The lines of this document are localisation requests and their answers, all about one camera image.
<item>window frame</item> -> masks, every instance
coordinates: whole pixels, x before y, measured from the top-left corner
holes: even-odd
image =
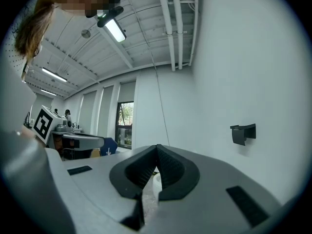
[[[131,147],[126,146],[126,145],[122,145],[122,144],[118,144],[118,130],[120,128],[121,129],[131,129],[132,130],[132,125],[130,125],[130,126],[129,125],[127,125],[127,126],[118,125],[119,111],[120,111],[121,105],[122,104],[126,104],[126,103],[134,103],[134,101],[125,101],[125,102],[118,102],[117,103],[116,122],[115,122],[115,141],[116,141],[118,147],[126,148],[126,149],[131,150],[132,149],[132,144],[131,144]]]

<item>floor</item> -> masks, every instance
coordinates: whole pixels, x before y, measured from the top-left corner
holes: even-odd
[[[156,201],[156,198],[153,194],[153,178],[154,175],[151,176],[150,180],[143,189],[142,203],[145,224],[149,223],[158,208],[158,202]]]

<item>black rectangular slot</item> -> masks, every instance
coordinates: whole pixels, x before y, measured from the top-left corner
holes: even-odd
[[[73,169],[68,169],[68,173],[69,175],[75,175],[75,174],[81,174],[84,172],[87,172],[89,170],[92,170],[92,168],[90,166],[81,166],[81,167],[77,167],[77,168],[73,168]]]
[[[227,188],[226,191],[241,210],[251,227],[257,226],[269,217],[240,186]]]

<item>fluorescent light fixture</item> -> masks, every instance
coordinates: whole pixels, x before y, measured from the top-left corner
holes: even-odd
[[[60,77],[60,76],[58,76],[58,75],[52,73],[51,71],[49,71],[49,70],[47,70],[47,69],[45,69],[45,68],[42,68],[42,71],[45,72],[45,73],[47,73],[47,74],[49,74],[49,75],[51,75],[51,76],[53,76],[53,77],[55,77],[55,78],[57,78],[57,79],[59,79],[59,80],[61,80],[61,81],[67,82],[66,79],[64,79],[64,78],[62,78],[62,77]]]
[[[53,96],[56,96],[56,94],[50,93],[50,92],[45,91],[45,90],[43,90],[43,89],[41,89],[41,91],[43,91],[43,92],[45,92],[45,93],[47,93],[47,94],[51,94],[51,95],[53,95]]]
[[[126,40],[126,35],[115,19],[110,20],[107,24],[105,24],[105,26],[112,33],[117,42]]]

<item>white cylindrical object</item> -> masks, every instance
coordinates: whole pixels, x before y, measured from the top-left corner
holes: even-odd
[[[158,195],[162,191],[160,174],[156,174],[153,178],[153,194],[158,201]]]
[[[178,35],[178,48],[179,48],[179,69],[182,69],[183,61],[183,21],[180,0],[174,0],[175,17]]]
[[[192,65],[193,56],[194,56],[194,50],[195,50],[195,44],[196,44],[196,36],[197,36],[197,25],[198,25],[198,0],[195,0],[194,33],[193,33],[193,44],[192,44],[192,50],[191,50],[191,57],[190,57],[189,66]]]
[[[176,70],[176,68],[175,68],[175,65],[176,65],[175,48],[173,45],[172,24],[171,24],[171,19],[170,19],[168,0],[160,0],[160,3],[161,3],[161,8],[162,8],[162,13],[163,13],[164,18],[165,18],[166,31],[167,31],[167,35],[168,35],[171,68],[172,68],[172,71],[175,71]]]

